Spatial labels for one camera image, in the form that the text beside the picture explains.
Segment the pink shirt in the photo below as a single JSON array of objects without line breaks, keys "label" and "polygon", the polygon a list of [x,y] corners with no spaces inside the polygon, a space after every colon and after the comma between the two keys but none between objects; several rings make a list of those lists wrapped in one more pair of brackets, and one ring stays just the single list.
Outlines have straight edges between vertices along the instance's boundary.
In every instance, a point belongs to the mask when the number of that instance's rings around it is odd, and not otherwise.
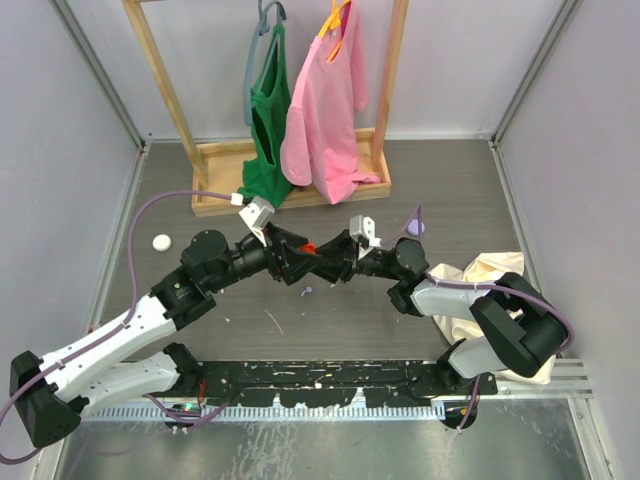
[{"label": "pink shirt", "polygon": [[335,28],[323,27],[297,77],[280,148],[281,169],[295,186],[314,186],[330,204],[380,178],[358,169],[354,116],[367,107],[368,85],[359,5],[349,1]]}]

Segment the white earbud case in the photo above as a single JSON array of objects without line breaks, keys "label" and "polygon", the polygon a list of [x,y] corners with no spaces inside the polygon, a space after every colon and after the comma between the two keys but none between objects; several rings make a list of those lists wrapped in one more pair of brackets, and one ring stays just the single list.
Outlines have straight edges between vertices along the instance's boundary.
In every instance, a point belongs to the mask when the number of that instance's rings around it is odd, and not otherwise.
[{"label": "white earbud case", "polygon": [[156,235],[152,240],[152,248],[157,252],[165,252],[172,245],[171,238],[166,234]]}]

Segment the grey blue hanger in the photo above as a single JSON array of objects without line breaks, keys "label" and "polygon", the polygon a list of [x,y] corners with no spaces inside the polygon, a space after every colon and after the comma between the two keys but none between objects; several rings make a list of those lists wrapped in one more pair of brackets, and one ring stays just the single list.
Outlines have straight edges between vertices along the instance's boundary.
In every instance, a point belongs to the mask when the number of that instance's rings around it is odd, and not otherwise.
[{"label": "grey blue hanger", "polygon": [[276,7],[276,24],[282,25],[287,19],[286,10],[280,1],[269,1],[266,6],[263,5],[263,1],[258,1],[258,21],[253,31],[251,38],[249,52],[247,56],[247,62],[245,67],[244,84],[243,84],[243,115],[244,122],[247,126],[253,125],[252,114],[252,81],[255,64],[255,54],[258,46],[259,39],[266,35],[270,31],[270,25],[268,23],[269,11]]}]

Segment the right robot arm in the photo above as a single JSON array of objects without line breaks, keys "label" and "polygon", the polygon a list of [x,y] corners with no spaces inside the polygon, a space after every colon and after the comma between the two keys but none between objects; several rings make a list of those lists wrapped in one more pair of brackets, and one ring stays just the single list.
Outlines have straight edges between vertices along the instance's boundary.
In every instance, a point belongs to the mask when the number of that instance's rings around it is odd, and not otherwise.
[{"label": "right robot arm", "polygon": [[531,378],[573,341],[569,321],[519,274],[477,284],[439,279],[429,273],[419,241],[401,238],[385,250],[347,231],[306,251],[318,262],[314,274],[331,283],[355,275],[394,281],[387,294],[401,314],[474,322],[481,337],[455,342],[440,359],[438,379],[449,393],[462,393],[474,377],[490,371]]}]

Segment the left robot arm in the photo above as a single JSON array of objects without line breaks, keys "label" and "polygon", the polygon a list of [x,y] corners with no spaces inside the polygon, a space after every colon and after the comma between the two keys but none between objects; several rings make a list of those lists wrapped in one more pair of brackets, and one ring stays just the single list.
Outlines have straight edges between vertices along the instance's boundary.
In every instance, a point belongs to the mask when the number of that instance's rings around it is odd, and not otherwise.
[{"label": "left robot arm", "polygon": [[261,271],[292,284],[322,262],[307,238],[273,224],[234,246],[217,230],[198,233],[179,267],[120,317],[56,352],[26,350],[12,359],[9,394],[32,445],[41,449],[71,433],[89,404],[82,392],[90,381],[201,318],[215,307],[215,293]]}]

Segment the cream cloth bag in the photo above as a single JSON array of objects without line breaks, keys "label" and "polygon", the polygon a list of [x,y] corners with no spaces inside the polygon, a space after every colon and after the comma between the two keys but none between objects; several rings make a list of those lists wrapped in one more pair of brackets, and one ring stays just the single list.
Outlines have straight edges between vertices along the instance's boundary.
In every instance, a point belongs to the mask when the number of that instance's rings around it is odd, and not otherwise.
[{"label": "cream cloth bag", "polygon": [[[523,275],[524,267],[524,255],[522,252],[494,252],[480,253],[464,269],[440,263],[432,267],[429,273],[431,276],[445,281],[480,283],[498,280],[505,273]],[[447,315],[435,315],[433,321],[450,344],[462,339],[471,340],[483,336],[480,327],[470,320]],[[551,381],[554,363],[555,358],[551,357],[531,378],[520,376],[512,370],[502,370],[500,375],[508,380],[520,383],[547,385]]]}]

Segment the green tank top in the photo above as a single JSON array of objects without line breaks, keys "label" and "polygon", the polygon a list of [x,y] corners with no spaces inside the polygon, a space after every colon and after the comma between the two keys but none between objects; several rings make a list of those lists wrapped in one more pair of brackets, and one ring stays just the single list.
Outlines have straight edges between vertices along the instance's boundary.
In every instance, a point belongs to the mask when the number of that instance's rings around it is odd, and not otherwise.
[{"label": "green tank top", "polygon": [[238,192],[259,196],[279,208],[294,190],[281,167],[281,145],[291,104],[286,68],[286,32],[283,25],[272,30],[260,74],[252,86],[253,125],[250,127],[256,157],[245,161]]}]

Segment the yellow hanger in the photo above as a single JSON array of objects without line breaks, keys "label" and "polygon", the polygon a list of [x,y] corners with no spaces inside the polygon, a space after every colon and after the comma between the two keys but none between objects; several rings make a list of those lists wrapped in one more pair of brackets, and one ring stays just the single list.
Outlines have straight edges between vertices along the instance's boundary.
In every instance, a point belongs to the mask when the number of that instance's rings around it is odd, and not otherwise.
[{"label": "yellow hanger", "polygon": [[320,40],[322,40],[327,35],[329,35],[331,38],[336,38],[332,50],[326,57],[327,62],[332,62],[335,59],[343,45],[344,30],[346,20],[348,18],[348,15],[344,12],[344,10],[349,9],[350,4],[351,0],[343,0],[340,2],[332,1],[330,14],[328,15],[324,24],[316,35],[316,37]]}]

